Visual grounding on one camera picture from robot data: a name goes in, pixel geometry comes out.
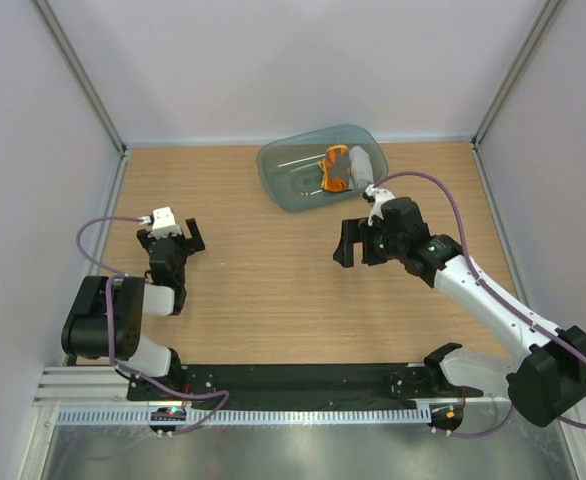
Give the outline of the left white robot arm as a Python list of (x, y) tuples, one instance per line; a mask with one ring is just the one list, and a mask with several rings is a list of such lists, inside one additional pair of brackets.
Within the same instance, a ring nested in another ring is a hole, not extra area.
[(172, 400), (188, 391), (177, 352), (142, 334), (145, 315), (175, 316), (187, 298), (187, 259), (205, 250), (197, 221), (182, 228), (170, 209), (129, 219), (143, 226), (136, 237), (148, 254), (143, 276), (129, 276), (96, 259), (112, 275), (83, 279), (61, 333), (63, 351), (89, 360), (106, 359), (129, 381), (128, 398)]

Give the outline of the orange grey towel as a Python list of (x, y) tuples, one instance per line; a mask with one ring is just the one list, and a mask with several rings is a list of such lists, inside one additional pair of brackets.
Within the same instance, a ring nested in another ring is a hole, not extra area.
[(319, 162), (323, 177), (321, 188), (330, 193), (348, 191), (350, 181), (350, 159), (348, 147), (343, 144), (329, 147)]

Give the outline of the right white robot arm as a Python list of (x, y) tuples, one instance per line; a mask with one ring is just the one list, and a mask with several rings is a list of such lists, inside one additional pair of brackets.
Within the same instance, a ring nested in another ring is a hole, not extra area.
[(457, 386), (508, 398), (529, 423), (546, 427), (586, 398), (586, 333), (562, 329), (528, 309), (479, 265), (464, 255), (448, 235), (433, 235), (416, 202), (370, 185), (367, 217), (347, 219), (333, 259), (354, 264), (354, 247), (362, 246), (368, 266), (397, 261), (467, 309), (508, 350), (507, 359), (480, 355), (461, 346), (438, 352), (423, 372), (426, 389), (445, 396)]

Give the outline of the grey panda towel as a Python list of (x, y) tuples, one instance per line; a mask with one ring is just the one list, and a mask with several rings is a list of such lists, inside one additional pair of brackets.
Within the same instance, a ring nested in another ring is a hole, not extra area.
[(361, 147), (354, 146), (348, 152), (350, 159), (351, 190), (366, 189), (374, 183), (373, 168), (369, 154)]

